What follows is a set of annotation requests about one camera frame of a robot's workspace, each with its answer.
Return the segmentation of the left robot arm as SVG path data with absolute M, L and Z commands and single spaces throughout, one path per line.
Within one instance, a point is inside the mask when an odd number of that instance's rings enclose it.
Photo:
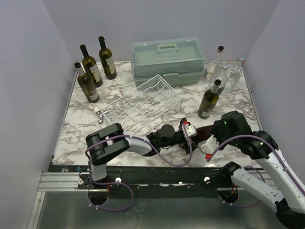
M 107 163 L 125 151 L 153 156 L 160 153 L 162 148 L 179 145 L 189 154 L 197 147 L 192 140 L 196 135 L 196 128 L 185 118 L 180 121 L 178 131 L 172 125 L 163 125 L 156 132 L 142 137 L 128 134 L 119 123 L 100 129 L 85 138 L 85 154 L 91 172 L 89 183 L 94 188 L 102 188 L 106 181 Z

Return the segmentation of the red wine bottle gold cap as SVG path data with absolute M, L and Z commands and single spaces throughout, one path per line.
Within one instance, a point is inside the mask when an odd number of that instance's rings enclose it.
M 209 132 L 211 131 L 213 125 L 207 125 L 197 128 L 197 135 L 191 137 L 192 140 L 192 150 L 195 150 L 198 147 L 198 144 L 202 141 L 205 141 L 209 138 Z M 189 147 L 186 142 L 186 139 L 183 143 L 178 144 L 179 148 L 184 149 L 187 154 L 189 154 Z

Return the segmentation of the dark bottle silver neck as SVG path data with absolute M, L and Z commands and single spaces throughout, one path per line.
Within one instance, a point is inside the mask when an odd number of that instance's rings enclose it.
M 212 111 L 214 110 L 219 100 L 218 89 L 220 85 L 221 85 L 221 80 L 216 79 L 212 88 L 204 93 L 201 104 L 198 109 L 198 116 L 201 119 L 208 118 L 211 115 Z

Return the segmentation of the dark wine bottle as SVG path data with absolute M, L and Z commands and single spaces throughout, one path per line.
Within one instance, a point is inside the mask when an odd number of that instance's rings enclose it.
M 82 64 L 86 73 L 92 78 L 96 88 L 102 86 L 103 81 L 96 60 L 88 54 L 84 44 L 80 45 L 80 50 L 83 54 Z
M 105 39 L 103 36 L 100 36 L 98 40 L 101 47 L 99 51 L 99 58 L 102 63 L 104 74 L 108 80 L 113 80 L 116 78 L 117 72 L 116 72 L 112 52 L 109 48 L 106 47 Z

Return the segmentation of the clear bottle dark label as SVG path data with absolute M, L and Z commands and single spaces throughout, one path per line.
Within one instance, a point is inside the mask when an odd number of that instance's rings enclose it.
M 222 67 L 220 69 L 220 72 L 219 73 L 214 73 L 209 81 L 209 84 L 208 84 L 208 89 L 211 89 L 215 80 L 220 80 L 221 81 L 221 84 L 219 86 L 219 89 L 218 89 L 218 93 L 221 94 L 228 82 L 228 77 L 226 75 L 226 71 L 228 69 L 228 64 L 227 63 L 223 63 L 222 64 Z

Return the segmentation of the white wire wine rack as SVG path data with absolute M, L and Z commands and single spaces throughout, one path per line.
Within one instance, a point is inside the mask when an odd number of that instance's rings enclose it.
M 136 87 L 102 109 L 107 124 L 121 124 L 132 135 L 147 135 L 171 121 L 182 97 L 160 76 Z

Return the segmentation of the clear bottle cream label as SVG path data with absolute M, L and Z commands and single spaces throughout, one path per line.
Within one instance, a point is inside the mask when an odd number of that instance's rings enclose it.
M 224 47 L 222 45 L 219 46 L 218 49 L 217 49 L 216 54 L 214 55 L 214 57 L 211 58 L 207 62 L 206 67 L 205 67 L 205 72 L 203 74 L 203 78 L 206 81 L 210 81 L 210 78 L 214 73 L 219 73 L 220 72 L 220 69 L 221 69 L 221 66 L 222 66 L 222 63 L 223 63 L 223 61 L 222 61 L 223 51 L 224 51 Z

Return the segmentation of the clear bottle silver cap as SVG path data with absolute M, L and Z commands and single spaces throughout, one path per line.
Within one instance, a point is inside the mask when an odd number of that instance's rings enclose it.
M 226 71 L 226 75 L 228 77 L 228 81 L 224 88 L 225 91 L 231 92 L 237 85 L 241 75 L 242 75 L 242 65 L 244 63 L 244 57 L 238 57 L 237 61 L 230 65 Z

